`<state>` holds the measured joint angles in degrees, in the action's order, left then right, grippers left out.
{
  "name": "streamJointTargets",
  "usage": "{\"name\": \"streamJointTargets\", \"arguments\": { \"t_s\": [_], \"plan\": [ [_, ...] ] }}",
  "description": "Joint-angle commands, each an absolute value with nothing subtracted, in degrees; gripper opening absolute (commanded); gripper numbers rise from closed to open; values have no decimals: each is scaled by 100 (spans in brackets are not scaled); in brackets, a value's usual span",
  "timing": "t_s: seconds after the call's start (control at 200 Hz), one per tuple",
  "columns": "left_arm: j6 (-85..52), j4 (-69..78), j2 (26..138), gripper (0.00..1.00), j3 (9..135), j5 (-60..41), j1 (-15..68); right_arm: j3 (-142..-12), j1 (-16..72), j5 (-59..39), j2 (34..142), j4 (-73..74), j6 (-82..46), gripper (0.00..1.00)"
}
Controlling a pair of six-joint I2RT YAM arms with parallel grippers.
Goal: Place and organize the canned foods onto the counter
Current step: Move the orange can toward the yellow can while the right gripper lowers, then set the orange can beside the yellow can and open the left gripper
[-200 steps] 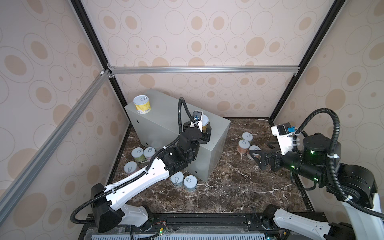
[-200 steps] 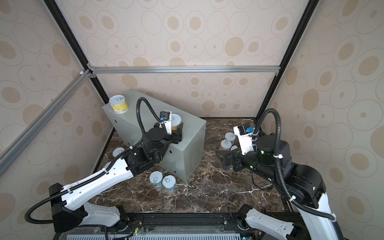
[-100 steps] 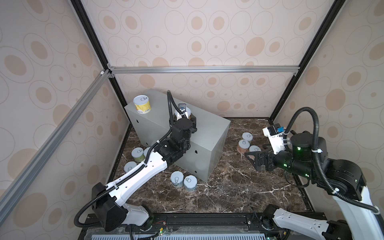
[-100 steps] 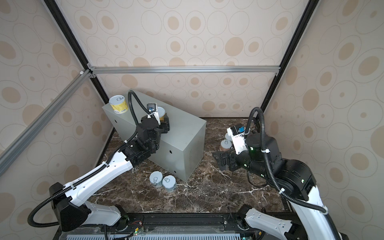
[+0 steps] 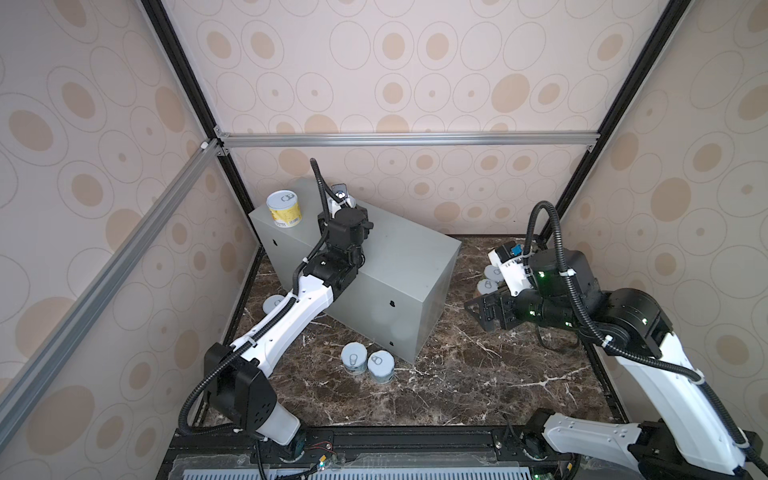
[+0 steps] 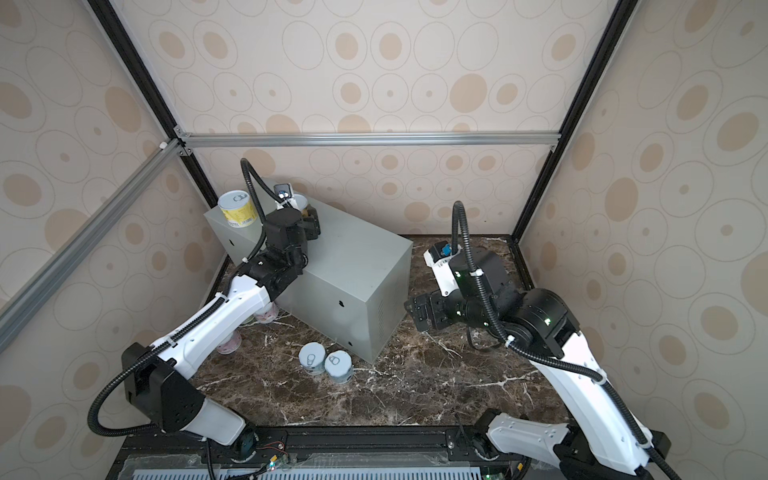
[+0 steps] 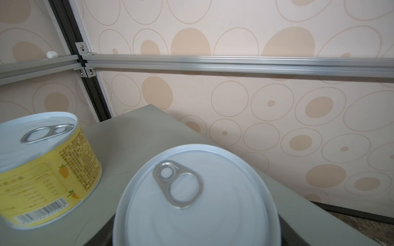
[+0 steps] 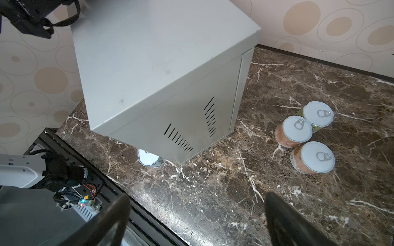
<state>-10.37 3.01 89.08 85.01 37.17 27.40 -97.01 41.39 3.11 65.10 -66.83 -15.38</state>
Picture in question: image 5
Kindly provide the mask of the tall yellow label can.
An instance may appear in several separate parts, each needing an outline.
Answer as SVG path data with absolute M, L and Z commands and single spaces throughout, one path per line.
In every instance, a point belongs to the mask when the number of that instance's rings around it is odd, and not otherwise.
M 266 199 L 274 224 L 278 228 L 292 228 L 302 221 L 298 195 L 292 190 L 278 190 Z

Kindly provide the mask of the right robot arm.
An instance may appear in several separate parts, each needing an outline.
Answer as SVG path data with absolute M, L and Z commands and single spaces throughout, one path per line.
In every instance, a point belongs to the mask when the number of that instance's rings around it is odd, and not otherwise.
M 586 256 L 565 248 L 555 206 L 544 200 L 533 210 L 548 215 L 552 246 L 534 250 L 527 235 L 492 250 L 503 285 L 465 310 L 488 332 L 529 323 L 576 334 L 629 372 L 659 419 L 604 423 L 541 408 L 511 429 L 524 454 L 534 461 L 587 456 L 646 479 L 745 479 L 750 467 L 765 470 L 760 437 L 736 424 L 659 303 L 634 288 L 601 289 Z

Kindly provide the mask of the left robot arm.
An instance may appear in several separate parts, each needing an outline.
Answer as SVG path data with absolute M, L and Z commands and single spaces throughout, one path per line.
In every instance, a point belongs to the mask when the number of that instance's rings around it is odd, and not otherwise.
M 235 432 L 287 446 L 300 430 L 300 420 L 279 403 L 269 378 L 299 334 L 356 279 L 365 263 L 363 243 L 373 228 L 364 207 L 333 190 L 317 161 L 310 166 L 322 206 L 320 238 L 294 270 L 291 289 L 281 303 L 241 337 L 228 345 L 216 343 L 206 352 L 204 377 L 178 416 L 181 436 Z M 190 424 L 191 408 L 203 393 L 228 423 Z

